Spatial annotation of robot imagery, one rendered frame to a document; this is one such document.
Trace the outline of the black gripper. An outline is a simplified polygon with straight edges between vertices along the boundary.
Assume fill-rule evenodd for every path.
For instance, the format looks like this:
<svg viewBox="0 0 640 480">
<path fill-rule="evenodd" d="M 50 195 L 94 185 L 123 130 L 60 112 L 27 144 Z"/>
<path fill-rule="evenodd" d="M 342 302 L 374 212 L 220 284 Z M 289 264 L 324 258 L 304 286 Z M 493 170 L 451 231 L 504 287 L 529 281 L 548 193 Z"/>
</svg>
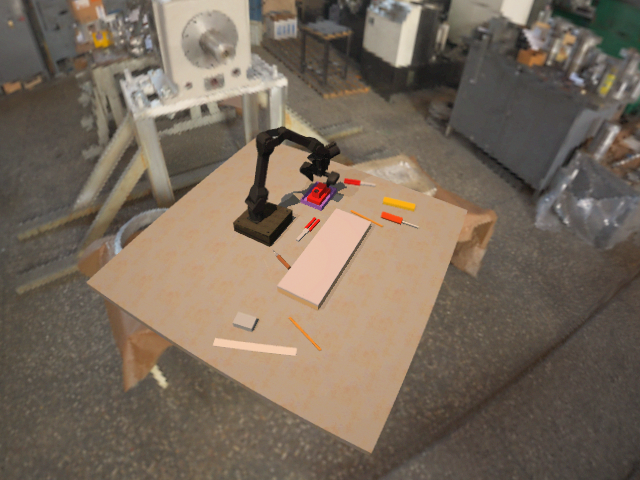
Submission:
<svg viewBox="0 0 640 480">
<path fill-rule="evenodd" d="M 331 174 L 327 173 L 325 169 L 325 165 L 326 165 L 326 161 L 324 166 L 319 168 L 314 167 L 313 164 L 309 162 L 304 162 L 299 170 L 301 174 L 303 174 L 304 176 L 307 176 L 311 181 L 313 181 L 313 175 L 317 175 L 320 177 L 323 175 L 327 177 L 327 182 L 326 182 L 327 187 L 329 187 L 330 185 L 335 185 L 340 175 L 335 172 L 331 172 Z"/>
</svg>

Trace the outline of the yellow flat bar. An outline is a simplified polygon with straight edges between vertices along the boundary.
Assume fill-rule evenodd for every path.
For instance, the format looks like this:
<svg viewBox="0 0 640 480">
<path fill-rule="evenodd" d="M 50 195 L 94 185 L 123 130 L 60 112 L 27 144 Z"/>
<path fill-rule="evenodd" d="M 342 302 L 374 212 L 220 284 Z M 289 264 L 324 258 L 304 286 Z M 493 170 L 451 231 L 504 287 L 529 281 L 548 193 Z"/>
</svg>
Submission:
<svg viewBox="0 0 640 480">
<path fill-rule="evenodd" d="M 410 204 L 410 203 L 407 203 L 407 202 L 393 200 L 393 199 L 390 199 L 389 197 L 384 197 L 382 204 L 395 206 L 395 207 L 399 207 L 399 208 L 404 208 L 404 209 L 408 209 L 408 210 L 411 210 L 411 211 L 414 211 L 414 208 L 415 208 L 415 204 Z"/>
</svg>

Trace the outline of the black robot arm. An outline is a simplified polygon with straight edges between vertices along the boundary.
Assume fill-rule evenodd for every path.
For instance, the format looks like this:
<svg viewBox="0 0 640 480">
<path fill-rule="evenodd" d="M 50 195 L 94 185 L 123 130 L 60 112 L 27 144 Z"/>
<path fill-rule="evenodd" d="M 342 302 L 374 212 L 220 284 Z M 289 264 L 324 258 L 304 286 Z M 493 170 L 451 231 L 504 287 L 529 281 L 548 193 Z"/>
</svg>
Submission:
<svg viewBox="0 0 640 480">
<path fill-rule="evenodd" d="M 276 138 L 273 138 L 277 136 Z M 274 152 L 275 147 L 279 146 L 284 140 L 290 140 L 294 143 L 308 148 L 312 154 L 307 158 L 314 167 L 322 167 L 325 164 L 326 171 L 330 165 L 330 159 L 340 154 L 340 149 L 335 142 L 324 146 L 320 141 L 313 137 L 305 137 L 295 131 L 291 131 L 285 127 L 270 129 L 261 132 L 256 137 L 257 163 L 254 185 L 251 187 L 245 202 L 248 205 L 249 216 L 247 219 L 254 223 L 260 222 L 266 215 L 263 214 L 264 204 L 268 200 L 268 189 L 265 188 L 269 157 Z"/>
</svg>

